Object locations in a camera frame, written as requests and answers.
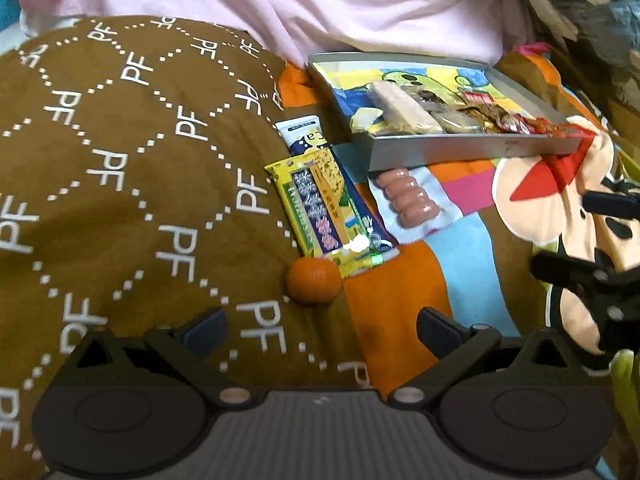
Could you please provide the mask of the colourful cartoon monkey blanket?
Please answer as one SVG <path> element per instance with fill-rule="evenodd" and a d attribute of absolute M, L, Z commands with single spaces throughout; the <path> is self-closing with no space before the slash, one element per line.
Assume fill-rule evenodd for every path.
<path fill-rule="evenodd" d="M 462 323 L 489 323 L 506 335 L 562 328 L 588 368 L 600 379 L 608 376 L 584 306 L 570 292 L 536 281 L 528 262 L 537 250 L 550 249 L 618 270 L 638 263 L 638 223 L 582 211 L 579 197 L 589 190 L 638 190 L 639 117 L 557 50 L 521 48 L 506 54 L 498 69 L 562 114 L 597 125 L 585 156 L 431 166 L 461 218 L 347 280 L 332 307 L 284 302 L 285 329 L 269 367 L 275 385 L 389 393 L 434 363 L 414 328 L 423 307 Z"/>

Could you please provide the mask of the colourful wall poster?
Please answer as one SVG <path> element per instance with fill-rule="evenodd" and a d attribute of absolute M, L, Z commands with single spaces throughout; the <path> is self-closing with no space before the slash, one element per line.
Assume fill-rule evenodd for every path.
<path fill-rule="evenodd" d="M 20 0 L 0 0 L 0 30 L 17 22 L 20 14 Z"/>

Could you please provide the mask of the grey tray with drawing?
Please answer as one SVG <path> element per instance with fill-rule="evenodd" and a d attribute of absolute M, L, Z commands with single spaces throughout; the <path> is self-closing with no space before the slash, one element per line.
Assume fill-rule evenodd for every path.
<path fill-rule="evenodd" d="M 314 54 L 311 76 L 342 116 L 338 154 L 381 172 L 439 162 L 567 155 L 588 134 L 487 64 L 410 54 Z"/>

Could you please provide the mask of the yellow green snack packet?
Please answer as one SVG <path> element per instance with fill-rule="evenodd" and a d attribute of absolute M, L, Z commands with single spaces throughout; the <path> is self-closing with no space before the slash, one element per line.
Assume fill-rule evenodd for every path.
<path fill-rule="evenodd" d="M 329 148 L 273 162 L 265 170 L 304 256 L 333 261 L 343 278 L 384 263 Z"/>

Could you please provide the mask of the clear bag of clothes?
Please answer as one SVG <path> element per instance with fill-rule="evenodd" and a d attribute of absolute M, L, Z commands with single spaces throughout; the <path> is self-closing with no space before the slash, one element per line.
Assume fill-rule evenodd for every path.
<path fill-rule="evenodd" d="M 539 26 L 605 94 L 639 113 L 639 0 L 525 0 Z"/>

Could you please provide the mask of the beige rice cracker bar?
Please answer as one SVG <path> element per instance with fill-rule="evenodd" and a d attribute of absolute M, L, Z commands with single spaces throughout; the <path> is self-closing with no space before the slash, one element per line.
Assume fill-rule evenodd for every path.
<path fill-rule="evenodd" d="M 386 124 L 397 131 L 411 134 L 444 132 L 437 120 L 394 82 L 371 81 L 368 95 L 372 103 L 383 111 Z"/>

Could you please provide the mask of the pink sausage packet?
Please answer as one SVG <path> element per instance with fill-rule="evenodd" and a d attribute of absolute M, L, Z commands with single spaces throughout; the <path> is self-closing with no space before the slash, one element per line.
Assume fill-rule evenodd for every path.
<path fill-rule="evenodd" d="M 462 218 L 444 188 L 426 167 L 371 174 L 369 188 L 385 229 L 399 244 L 422 240 Z"/>

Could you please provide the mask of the red snack packet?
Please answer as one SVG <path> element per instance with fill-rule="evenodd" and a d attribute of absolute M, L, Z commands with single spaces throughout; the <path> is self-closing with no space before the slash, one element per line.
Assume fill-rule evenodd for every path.
<path fill-rule="evenodd" d="M 571 122 L 554 124 L 544 118 L 528 118 L 521 114 L 506 113 L 498 119 L 497 125 L 502 132 L 538 134 L 559 139 L 591 139 L 596 135 L 593 131 Z"/>

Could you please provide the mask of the orange mandarin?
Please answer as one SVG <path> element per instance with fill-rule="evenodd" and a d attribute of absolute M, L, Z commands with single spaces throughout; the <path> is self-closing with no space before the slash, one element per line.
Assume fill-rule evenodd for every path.
<path fill-rule="evenodd" d="M 342 277 L 333 261 L 304 257 L 288 267 L 285 287 L 288 296 L 302 304 L 329 304 L 342 289 Z"/>

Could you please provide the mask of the small dark jerky packet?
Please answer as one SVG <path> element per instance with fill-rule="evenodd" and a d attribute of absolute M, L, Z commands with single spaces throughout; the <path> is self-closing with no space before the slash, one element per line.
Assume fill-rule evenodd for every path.
<path fill-rule="evenodd" d="M 423 86 L 405 86 L 404 91 L 424 110 L 443 110 L 448 106 L 436 93 Z"/>

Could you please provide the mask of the round biscuit packet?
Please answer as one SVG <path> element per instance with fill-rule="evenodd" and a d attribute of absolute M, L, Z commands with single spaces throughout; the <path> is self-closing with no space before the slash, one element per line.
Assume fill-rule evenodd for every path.
<path fill-rule="evenodd" d="M 446 133 L 483 133 L 483 127 L 472 116 L 458 112 L 451 107 L 430 110 L 431 116 Z"/>

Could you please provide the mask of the brown PF patterned pillow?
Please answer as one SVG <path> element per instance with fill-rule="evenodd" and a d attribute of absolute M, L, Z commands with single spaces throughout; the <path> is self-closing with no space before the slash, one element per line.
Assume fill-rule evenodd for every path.
<path fill-rule="evenodd" d="M 209 364 L 267 387 L 363 388 L 347 301 L 303 307 L 299 246 L 266 174 L 307 73 L 246 32 L 87 18 L 1 58 L 1 474 L 44 471 L 30 416 L 92 330 L 136 336 L 210 307 Z"/>

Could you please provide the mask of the blue white tube packet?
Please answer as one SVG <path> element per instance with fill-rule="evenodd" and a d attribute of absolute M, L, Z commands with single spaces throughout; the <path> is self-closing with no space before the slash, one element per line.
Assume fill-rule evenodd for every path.
<path fill-rule="evenodd" d="M 338 264 L 369 258 L 376 266 L 398 255 L 322 134 L 320 118 L 276 123 L 290 157 L 266 167 L 307 256 Z"/>

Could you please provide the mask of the quail egg packet red label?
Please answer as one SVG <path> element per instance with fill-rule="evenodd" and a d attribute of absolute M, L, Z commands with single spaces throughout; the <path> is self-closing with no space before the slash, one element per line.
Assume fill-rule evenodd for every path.
<path fill-rule="evenodd" d="M 458 91 L 462 104 L 458 106 L 460 112 L 475 112 L 484 117 L 484 122 L 491 122 L 496 128 L 500 127 L 509 113 L 501 107 L 486 91 L 462 88 Z"/>

